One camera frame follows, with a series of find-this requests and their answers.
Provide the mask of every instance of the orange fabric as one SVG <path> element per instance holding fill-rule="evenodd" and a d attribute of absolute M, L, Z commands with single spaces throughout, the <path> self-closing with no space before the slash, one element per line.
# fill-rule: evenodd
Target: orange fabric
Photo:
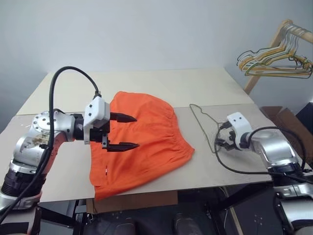
<path fill-rule="evenodd" d="M 111 143 L 140 146 L 126 152 L 107 152 L 100 143 L 91 143 L 90 181 L 96 200 L 147 183 L 191 159 L 194 149 L 180 134 L 174 109 L 165 101 L 148 94 L 118 92 L 110 109 L 137 119 L 129 123 L 111 121 Z"/>

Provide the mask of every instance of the table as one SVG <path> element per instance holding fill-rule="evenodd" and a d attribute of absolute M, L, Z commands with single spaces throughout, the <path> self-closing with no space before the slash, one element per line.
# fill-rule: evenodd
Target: table
<path fill-rule="evenodd" d="M 148 184 L 124 194 L 146 193 L 188 188 L 227 186 L 263 182 L 265 175 L 240 175 L 224 169 L 210 152 L 188 104 L 201 105 L 204 112 L 218 121 L 233 112 L 241 112 L 253 128 L 273 125 L 223 68 L 202 70 L 166 70 L 141 72 L 89 73 L 106 101 L 119 91 L 145 92 L 168 101 L 179 120 L 185 139 L 195 148 L 187 164 Z M 47 109 L 48 87 L 52 74 L 48 74 L 35 92 L 12 118 L 0 135 L 0 184 L 7 172 L 9 160 L 17 140 L 26 133 L 33 115 Z M 55 107 L 65 112 L 81 112 L 93 96 L 93 87 L 78 73 L 64 73 L 56 83 Z M 208 132 L 211 141 L 216 125 L 195 108 L 196 114 Z M 261 158 L 251 152 L 221 152 L 222 161 L 238 170 L 265 170 Z M 41 202 L 74 200 L 94 197 L 89 181 L 90 148 L 82 141 L 64 143 L 43 187 Z"/>

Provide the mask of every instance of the black cable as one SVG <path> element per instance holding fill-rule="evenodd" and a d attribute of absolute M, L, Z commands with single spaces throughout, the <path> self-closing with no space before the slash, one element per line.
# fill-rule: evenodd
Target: black cable
<path fill-rule="evenodd" d="M 291 175 L 287 175 L 287 174 L 283 174 L 283 173 L 278 173 L 278 172 L 267 172 L 267 171 L 240 171 L 240 170 L 235 170 L 235 169 L 232 169 L 228 166 L 226 166 L 220 159 L 220 156 L 217 152 L 217 140 L 219 138 L 219 135 L 220 135 L 220 131 L 221 131 L 221 128 L 219 128 L 218 132 L 216 133 L 216 136 L 215 136 L 215 141 L 214 141 L 214 150 L 215 150 L 215 156 L 217 158 L 217 160 L 219 161 L 219 163 L 225 167 L 227 170 L 230 170 L 232 172 L 235 172 L 235 173 L 239 173 L 239 174 L 245 174 L 245 175 L 271 175 L 271 176 L 282 176 L 282 177 L 288 177 L 290 179 L 293 179 L 293 180 L 296 180 L 298 182 L 302 182 L 302 183 L 309 183 L 309 184 L 313 184 L 313 182 L 307 180 L 307 179 L 302 179 L 302 178 L 299 178 L 299 177 L 295 177 L 295 176 L 291 176 Z"/>
<path fill-rule="evenodd" d="M 47 163 L 49 162 L 51 151 L 53 149 L 53 144 L 54 144 L 54 109 L 53 109 L 53 96 L 54 96 L 54 87 L 55 87 L 55 82 L 60 75 L 65 70 L 75 70 L 83 74 L 94 86 L 95 88 L 95 96 L 100 96 L 98 87 L 96 83 L 93 81 L 93 79 L 86 74 L 84 71 L 80 70 L 79 68 L 73 67 L 73 66 L 66 66 L 62 67 L 59 70 L 56 71 L 54 74 L 51 84 L 50 84 L 50 92 L 49 92 L 49 121 L 50 121 L 50 135 L 49 135 L 49 140 L 48 144 L 42 154 L 41 160 L 38 164 L 36 173 L 34 175 L 34 178 L 32 181 L 28 184 L 28 186 L 20 193 L 20 195 L 15 199 L 15 201 L 5 210 L 5 212 L 2 214 L 0 218 L 0 224 L 4 221 L 4 219 L 7 217 L 7 215 L 14 209 L 14 207 L 18 204 L 18 202 L 24 197 L 24 195 L 29 191 L 29 189 L 33 186 L 33 184 L 37 181 L 38 177 L 42 174 L 44 171 Z"/>
<path fill-rule="evenodd" d="M 306 149 L 305 149 L 304 144 L 303 144 L 302 140 L 300 139 L 300 137 L 299 137 L 296 133 L 294 133 L 293 131 L 291 131 L 291 130 L 284 129 L 284 128 L 277 127 L 277 126 L 265 126 L 265 127 L 258 128 L 258 129 L 256 129 L 256 130 L 254 130 L 254 131 L 251 132 L 251 134 L 250 134 L 250 136 L 249 136 L 249 138 L 248 138 L 248 141 L 247 141 L 247 147 L 250 146 L 252 136 L 253 136 L 255 133 L 257 133 L 257 132 L 259 132 L 259 131 L 262 131 L 262 130 L 268 130 L 268 129 L 276 129 L 276 130 L 280 130 L 280 131 L 286 132 L 286 133 L 292 135 L 293 137 L 295 137 L 295 138 L 297 139 L 297 141 L 298 141 L 298 143 L 300 144 L 301 149 L 302 149 L 303 159 L 302 159 L 301 168 L 302 168 L 302 170 L 304 170 L 307 152 L 306 152 Z"/>

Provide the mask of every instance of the white wall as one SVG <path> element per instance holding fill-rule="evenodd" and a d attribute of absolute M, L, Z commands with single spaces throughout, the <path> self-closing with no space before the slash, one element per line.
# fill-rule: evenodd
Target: white wall
<path fill-rule="evenodd" d="M 284 19 L 312 30 L 312 12 L 312 0 L 1 0 L 0 131 L 46 72 L 64 65 L 86 71 L 224 66 L 243 85 L 237 56 L 267 46 Z M 311 45 L 302 43 L 300 51 L 312 59 Z M 312 78 L 262 78 L 251 93 L 258 105 L 295 113 L 312 95 Z"/>

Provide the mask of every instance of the brown cardboard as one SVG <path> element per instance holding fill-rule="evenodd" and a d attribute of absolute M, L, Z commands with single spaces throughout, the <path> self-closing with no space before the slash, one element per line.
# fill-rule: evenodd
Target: brown cardboard
<path fill-rule="evenodd" d="M 307 163 L 313 162 L 313 135 L 307 128 L 299 121 L 299 119 L 289 110 L 284 109 L 279 112 L 280 106 L 262 107 L 261 111 L 272 121 L 276 126 L 289 129 L 295 132 L 302 140 L 307 151 Z M 297 151 L 299 156 L 303 157 L 301 146 L 290 134 L 283 133 L 293 148 Z"/>
<path fill-rule="evenodd" d="M 146 207 L 168 206 L 177 203 L 178 198 L 176 190 L 117 195 L 100 201 L 94 201 L 94 199 L 86 200 L 87 213 L 93 214 Z"/>

